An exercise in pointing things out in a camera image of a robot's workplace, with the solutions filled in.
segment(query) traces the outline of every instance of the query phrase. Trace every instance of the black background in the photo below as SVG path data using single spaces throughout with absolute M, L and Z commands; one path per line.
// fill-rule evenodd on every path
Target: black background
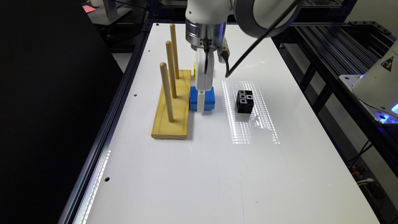
M 77 0 L 1 1 L 0 223 L 56 223 L 123 73 Z

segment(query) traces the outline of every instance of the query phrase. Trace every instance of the wooden peg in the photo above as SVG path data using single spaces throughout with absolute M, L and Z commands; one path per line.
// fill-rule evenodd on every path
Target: wooden peg
M 174 78 L 173 50 L 172 50 L 172 43 L 169 40 L 166 41 L 166 51 L 167 51 L 167 63 L 169 64 L 170 87 L 172 92 L 172 98 L 176 99 L 177 91 L 175 88 L 175 78 Z
M 170 33 L 172 35 L 172 45 L 173 45 L 173 59 L 174 59 L 174 74 L 175 78 L 180 78 L 180 70 L 178 68 L 178 55 L 177 55 L 177 38 L 175 35 L 175 25 L 170 24 Z
M 167 75 L 167 66 L 166 63 L 160 63 L 160 73 L 162 74 L 162 82 L 163 82 L 163 91 L 164 98 L 166 101 L 167 108 L 167 116 L 169 117 L 169 122 L 173 122 L 173 106 L 172 106 L 172 98 L 170 96 L 170 86 L 169 86 L 169 76 Z

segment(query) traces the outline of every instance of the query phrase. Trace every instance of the black cable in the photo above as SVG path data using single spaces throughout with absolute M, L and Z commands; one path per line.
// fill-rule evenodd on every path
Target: black cable
M 228 78 L 236 69 L 236 67 L 246 58 L 246 56 L 248 56 L 250 54 L 250 52 L 257 47 L 258 44 L 260 44 L 260 42 L 267 37 L 267 35 L 269 33 L 271 33 L 275 27 L 277 25 L 280 24 L 280 22 L 282 22 L 283 19 L 285 19 L 285 17 L 291 12 L 291 10 L 293 10 L 294 7 L 296 7 L 296 5 L 299 4 L 301 0 L 295 0 L 285 11 L 284 13 L 282 13 L 282 15 L 279 16 L 279 18 L 267 29 L 267 31 L 265 31 L 265 33 L 263 33 L 259 38 L 257 38 L 257 40 L 247 49 L 247 51 L 245 53 L 243 53 L 243 55 L 239 58 L 239 60 L 234 64 L 234 66 L 232 66 L 231 70 L 228 71 L 225 74 L 225 78 Z
M 390 224 L 393 224 L 395 221 L 397 221 L 397 219 L 398 219 L 398 216 Z
M 228 62 L 228 58 L 229 58 L 229 53 L 224 51 L 221 53 L 222 58 L 225 61 L 225 65 L 226 65 L 226 72 L 229 72 L 229 62 Z
M 365 143 L 365 145 L 362 147 L 362 149 L 364 149 L 364 148 L 368 145 L 369 141 L 370 141 L 370 140 L 366 141 L 366 143 Z M 349 162 L 353 161 L 354 159 L 356 159 L 356 158 L 358 157 L 359 153 L 358 153 L 357 155 L 353 156 L 350 160 L 348 160 L 347 163 L 349 163 Z
M 228 63 L 228 59 L 224 59 L 225 61 L 225 65 L 226 65 L 226 72 L 229 72 L 229 63 Z
M 205 38 L 203 40 L 203 49 L 206 53 L 206 59 L 205 59 L 205 74 L 207 74 L 207 65 L 208 65 L 208 59 L 209 59 L 209 51 L 210 51 L 210 42 L 209 39 Z
M 146 11 L 148 11 L 148 12 L 149 12 L 149 10 L 148 10 L 147 8 L 145 8 L 145 7 L 136 6 L 136 5 L 133 5 L 133 4 L 127 4 L 127 3 L 125 3 L 125 2 L 116 1 L 116 0 L 112 0 L 112 1 L 114 1 L 114 2 L 118 2 L 118 3 L 121 3 L 121 4 L 126 4 L 126 5 L 128 5 L 128 6 L 134 6 L 134 7 L 138 7 L 138 8 L 141 8 L 141 9 L 145 9 Z
M 366 145 L 367 145 L 369 142 L 370 142 L 370 140 L 366 141 L 365 145 L 362 147 L 362 149 L 361 149 L 360 152 L 358 153 L 359 156 L 357 155 L 356 158 L 355 158 L 355 160 L 354 160 L 354 162 L 351 164 L 351 167 L 349 168 L 349 171 L 351 171 L 351 170 L 353 169 L 353 166 L 355 165 L 355 162 L 359 159 L 359 157 L 360 157 L 360 155 L 361 155 L 361 152 L 364 151 Z
M 366 147 L 366 149 L 364 149 L 362 152 L 358 153 L 358 155 L 354 156 L 352 159 L 350 159 L 350 160 L 347 161 L 347 162 L 351 162 L 351 161 L 353 161 L 354 159 L 358 158 L 359 156 L 362 156 L 362 154 L 364 154 L 365 152 L 367 152 L 367 151 L 368 151 L 370 148 L 372 148 L 372 147 L 373 147 L 373 144 L 370 144 L 368 147 Z

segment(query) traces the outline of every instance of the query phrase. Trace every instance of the blue block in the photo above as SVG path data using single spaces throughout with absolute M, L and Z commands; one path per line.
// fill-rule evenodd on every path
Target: blue block
M 216 103 L 216 98 L 214 96 L 214 87 L 211 87 L 210 91 L 205 93 L 205 110 L 213 110 Z M 189 108 L 191 110 L 198 109 L 198 90 L 195 86 L 191 86 L 191 93 L 189 99 Z

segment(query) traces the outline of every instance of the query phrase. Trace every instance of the blue light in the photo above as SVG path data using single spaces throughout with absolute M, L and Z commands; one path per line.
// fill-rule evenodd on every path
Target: blue light
M 221 43 L 224 41 L 224 40 L 221 40 L 221 38 L 222 38 L 222 36 L 223 36 L 223 29 L 224 29 L 224 22 L 221 23 L 221 26 L 220 26 L 220 36 L 218 37 L 218 45 L 219 45 L 219 46 L 220 46 Z
M 391 109 L 391 111 L 394 112 L 394 113 L 396 113 L 396 114 L 398 114 L 398 104 L 396 104 L 396 105 Z
M 382 122 L 382 123 L 384 123 L 384 122 L 387 121 L 387 119 L 388 119 L 389 117 L 390 117 L 390 116 L 384 116 L 384 119 L 383 119 L 383 118 L 379 118 L 379 121 Z

